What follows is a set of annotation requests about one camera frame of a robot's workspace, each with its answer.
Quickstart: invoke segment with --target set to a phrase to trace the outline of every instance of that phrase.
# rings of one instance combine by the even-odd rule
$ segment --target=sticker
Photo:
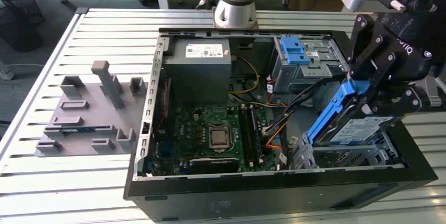
[[[290,141],[289,141],[289,143],[290,143],[292,145],[294,145],[294,144],[298,143],[298,140],[300,140],[300,138],[296,137],[296,136],[293,136],[292,139],[290,139]]]
[[[78,129],[62,129],[62,132],[78,132]]]
[[[392,120],[393,117],[367,117],[352,119],[343,127],[330,142],[364,142],[380,130],[380,124]]]
[[[190,44],[186,47],[186,58],[224,58],[224,45]]]
[[[273,93],[274,86],[272,84],[266,85],[266,90],[269,93]]]
[[[281,159],[281,161],[282,161],[284,164],[286,164],[288,161],[289,161],[289,159],[288,159],[288,157],[285,156],[284,153],[281,153],[281,155],[280,155],[280,159]]]
[[[308,57],[320,57],[320,54],[317,51],[314,52],[308,52]]]

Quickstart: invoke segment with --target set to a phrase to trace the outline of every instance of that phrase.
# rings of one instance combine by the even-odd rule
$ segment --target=slotted metal table
[[[258,18],[261,28],[352,33],[356,15],[260,11]],[[124,200],[130,155],[37,158],[34,153],[62,95],[58,85],[65,75],[99,82],[91,64],[107,60],[110,72],[122,82],[133,77],[149,80],[160,27],[210,28],[213,15],[208,11],[149,9],[90,9],[75,14],[0,141],[2,223],[152,223],[134,203]],[[440,180],[360,210],[234,218],[218,223],[445,223],[446,113],[412,116],[405,123]]]

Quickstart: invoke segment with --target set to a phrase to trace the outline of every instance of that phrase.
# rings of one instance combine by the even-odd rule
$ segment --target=yellow wire
[[[249,64],[249,66],[253,68],[253,70],[254,70],[254,72],[256,72],[256,74],[257,74],[257,83],[256,83],[256,85],[254,85],[250,89],[248,89],[248,90],[242,90],[242,91],[230,91],[232,94],[237,94],[237,95],[241,94],[241,93],[252,92],[254,89],[257,89],[257,87],[258,87],[258,85],[260,85],[260,82],[261,82],[261,79],[260,79],[260,73],[258,73],[258,70],[256,69],[256,67],[252,65],[252,63],[250,63],[244,57],[240,57],[240,56],[238,56],[238,58],[242,59],[242,60],[246,62],[246,64]]]

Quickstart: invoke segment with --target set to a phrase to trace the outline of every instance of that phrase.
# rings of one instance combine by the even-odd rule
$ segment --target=motherboard chip
[[[232,146],[230,126],[228,124],[210,124],[210,148],[217,152],[225,151]]]
[[[212,131],[212,145],[213,146],[221,146],[226,145],[226,131],[225,130],[214,130]]]

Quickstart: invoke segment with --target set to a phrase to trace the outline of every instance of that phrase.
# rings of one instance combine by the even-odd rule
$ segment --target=power supply label
[[[392,120],[393,117],[367,117],[352,119],[343,127],[330,143],[334,145],[349,145],[364,142],[380,130],[383,122]]]
[[[224,58],[224,45],[190,44],[186,46],[186,58]]]

